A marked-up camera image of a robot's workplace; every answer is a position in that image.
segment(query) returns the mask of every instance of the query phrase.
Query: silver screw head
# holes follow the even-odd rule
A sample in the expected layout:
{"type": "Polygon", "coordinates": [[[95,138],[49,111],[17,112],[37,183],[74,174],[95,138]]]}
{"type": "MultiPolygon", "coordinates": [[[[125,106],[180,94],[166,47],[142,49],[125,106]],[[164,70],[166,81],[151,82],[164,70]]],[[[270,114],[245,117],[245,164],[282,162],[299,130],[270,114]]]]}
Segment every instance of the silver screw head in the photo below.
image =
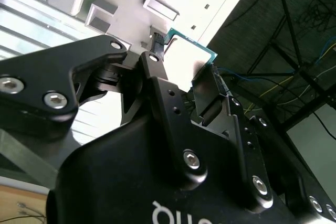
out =
{"type": "Polygon", "coordinates": [[[335,210],[332,209],[332,207],[330,205],[327,205],[327,210],[330,213],[331,217],[336,220],[336,212],[335,212],[335,210]]]}
{"type": "Polygon", "coordinates": [[[265,122],[264,119],[259,118],[259,122],[260,122],[264,127],[267,127],[267,123],[265,122]]]}
{"type": "Polygon", "coordinates": [[[115,42],[111,42],[111,46],[114,47],[115,49],[121,49],[121,46],[115,42]]]}
{"type": "Polygon", "coordinates": [[[44,96],[44,102],[46,105],[53,109],[63,109],[67,104],[68,100],[66,97],[60,93],[48,93],[44,96]]]}
{"type": "Polygon", "coordinates": [[[314,197],[309,196],[309,200],[317,212],[323,212],[321,205],[317,202],[317,200],[314,197]]]}
{"type": "Polygon", "coordinates": [[[0,91],[7,94],[17,94],[25,88],[24,84],[13,77],[0,78],[0,91]]]}
{"type": "Polygon", "coordinates": [[[231,100],[233,101],[233,103],[234,103],[235,105],[237,105],[237,106],[240,105],[236,98],[232,98],[231,100]]]}
{"type": "Polygon", "coordinates": [[[267,195],[267,187],[265,183],[258,176],[252,177],[253,185],[256,187],[258,192],[262,195],[267,195]]]}
{"type": "Polygon", "coordinates": [[[200,160],[196,156],[195,153],[186,151],[183,154],[184,162],[189,166],[191,169],[198,169],[200,167],[200,160]]]}

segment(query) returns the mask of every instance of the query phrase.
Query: blue cable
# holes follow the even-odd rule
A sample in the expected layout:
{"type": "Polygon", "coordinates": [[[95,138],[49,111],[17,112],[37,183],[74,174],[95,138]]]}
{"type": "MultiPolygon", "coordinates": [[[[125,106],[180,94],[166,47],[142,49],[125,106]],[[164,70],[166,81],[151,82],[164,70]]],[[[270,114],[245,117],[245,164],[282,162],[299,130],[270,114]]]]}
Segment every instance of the blue cable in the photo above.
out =
{"type": "Polygon", "coordinates": [[[321,60],[321,58],[322,58],[322,56],[323,56],[325,50],[326,50],[326,49],[328,48],[328,46],[330,45],[330,42],[333,41],[333,40],[336,40],[336,36],[331,37],[331,38],[327,41],[327,43],[325,44],[325,46],[323,47],[323,49],[322,49],[322,51],[321,51],[320,57],[319,57],[318,60],[315,62],[315,64],[317,64],[317,63],[321,60]]]}

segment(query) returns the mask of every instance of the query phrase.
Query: metal frame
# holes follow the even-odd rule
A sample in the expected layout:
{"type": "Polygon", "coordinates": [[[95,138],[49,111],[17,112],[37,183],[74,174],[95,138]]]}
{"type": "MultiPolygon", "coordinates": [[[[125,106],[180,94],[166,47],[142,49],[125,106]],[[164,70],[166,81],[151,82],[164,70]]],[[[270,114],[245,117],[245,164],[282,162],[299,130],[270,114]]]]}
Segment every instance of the metal frame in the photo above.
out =
{"type": "Polygon", "coordinates": [[[192,215],[202,217],[198,223],[333,221],[328,207],[336,207],[319,183],[272,125],[245,118],[216,67],[193,82],[205,119],[198,125],[160,56],[144,52],[131,66],[126,57],[119,41],[98,36],[0,62],[6,81],[24,82],[16,93],[0,86],[0,153],[51,188],[47,217],[54,223],[164,223],[160,211],[175,223],[170,209],[176,223],[186,220],[181,211],[190,223],[192,215]],[[36,82],[32,71],[54,78],[36,82]],[[78,106],[107,91],[124,95],[126,123],[79,146],[70,132],[78,106]],[[65,105],[45,101],[49,92],[65,105]]]}
{"type": "MultiPolygon", "coordinates": [[[[319,97],[315,98],[310,103],[305,105],[295,115],[293,115],[290,119],[288,119],[287,121],[285,121],[282,124],[283,129],[288,130],[291,127],[293,127],[296,123],[300,122],[303,118],[310,115],[312,113],[312,111],[314,111],[318,107],[322,106],[323,103],[327,102],[328,104],[333,105],[331,99],[327,99],[327,98],[328,98],[328,96],[334,95],[336,91],[335,91],[334,86],[331,87],[328,90],[324,90],[320,85],[317,84],[317,82],[315,82],[307,74],[307,70],[309,70],[313,66],[313,64],[312,63],[305,63],[305,62],[302,61],[302,56],[301,56],[300,49],[299,49],[299,46],[298,46],[298,43],[297,43],[297,40],[296,40],[295,31],[294,31],[294,28],[293,28],[293,24],[292,24],[292,20],[291,20],[291,17],[290,17],[290,13],[289,13],[289,9],[288,9],[286,0],[281,0],[281,2],[282,2],[282,6],[283,6],[284,15],[281,18],[281,20],[280,20],[278,26],[276,27],[274,33],[270,37],[269,41],[267,42],[267,44],[265,45],[263,50],[258,55],[257,59],[254,61],[252,66],[249,68],[247,73],[239,73],[238,75],[242,76],[242,77],[246,77],[246,78],[248,78],[248,77],[293,76],[293,79],[292,79],[293,81],[298,76],[300,76],[304,81],[307,82],[307,84],[309,84],[315,90],[316,93],[319,94],[319,97]],[[290,36],[291,36],[291,40],[292,40],[292,43],[293,43],[293,46],[294,46],[294,49],[295,49],[295,53],[296,53],[296,56],[297,56],[297,62],[298,63],[296,63],[294,60],[292,60],[292,58],[290,58],[288,56],[288,54],[286,52],[284,52],[278,46],[278,44],[275,42],[277,36],[281,32],[281,30],[282,30],[282,28],[283,28],[283,26],[286,22],[287,22],[288,27],[289,27],[290,36]],[[293,73],[253,73],[253,71],[256,69],[256,67],[261,62],[261,60],[264,58],[265,54],[267,53],[267,51],[270,48],[273,48],[278,53],[278,55],[281,56],[293,68],[293,70],[294,70],[293,73]]],[[[234,75],[234,74],[226,74],[226,73],[222,74],[222,76],[236,77],[236,75],[234,75]]],[[[242,95],[243,97],[250,100],[251,102],[253,102],[257,106],[259,106],[260,108],[265,108],[265,106],[269,105],[269,104],[267,104],[267,102],[265,102],[262,99],[256,97],[255,95],[253,95],[251,92],[245,90],[244,88],[239,87],[237,85],[237,80],[236,79],[233,79],[232,83],[233,83],[233,86],[231,87],[231,90],[238,93],[239,95],[242,95]]]]}

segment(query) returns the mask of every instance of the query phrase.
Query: black metal bracket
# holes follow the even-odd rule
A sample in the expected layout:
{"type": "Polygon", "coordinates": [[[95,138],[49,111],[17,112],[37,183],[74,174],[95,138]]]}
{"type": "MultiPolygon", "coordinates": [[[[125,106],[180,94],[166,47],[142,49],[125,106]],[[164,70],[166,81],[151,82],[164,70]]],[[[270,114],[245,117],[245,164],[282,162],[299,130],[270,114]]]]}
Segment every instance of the black metal bracket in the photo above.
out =
{"type": "Polygon", "coordinates": [[[193,81],[197,114],[204,118],[204,126],[229,136],[236,150],[239,180],[243,188],[244,200],[241,202],[252,212],[262,212],[273,205],[273,195],[258,139],[245,120],[243,107],[238,100],[226,94],[218,76],[217,69],[208,66],[193,81]],[[255,183],[262,184],[263,190],[257,190],[255,183]]]}
{"type": "Polygon", "coordinates": [[[149,100],[154,118],[163,127],[170,152],[176,181],[183,189],[192,190],[207,176],[205,161],[199,153],[194,153],[192,124],[184,106],[178,86],[167,81],[162,59],[151,52],[140,56],[139,66],[147,79],[149,100]],[[194,166],[187,165],[185,153],[196,159],[194,166]]]}
{"type": "Polygon", "coordinates": [[[296,216],[300,223],[313,221],[335,222],[327,206],[333,209],[335,205],[330,200],[321,185],[309,174],[283,142],[272,125],[265,120],[253,116],[250,122],[256,129],[265,150],[264,153],[271,157],[273,162],[268,165],[268,174],[273,177],[273,188],[279,193],[285,193],[285,201],[289,210],[296,216]]]}
{"type": "Polygon", "coordinates": [[[98,36],[1,61],[0,77],[17,78],[24,89],[16,94],[0,93],[0,127],[49,138],[66,134],[92,72],[105,64],[122,63],[126,55],[123,44],[110,36],[98,36]],[[67,99],[64,108],[45,104],[45,95],[52,92],[67,99]]]}

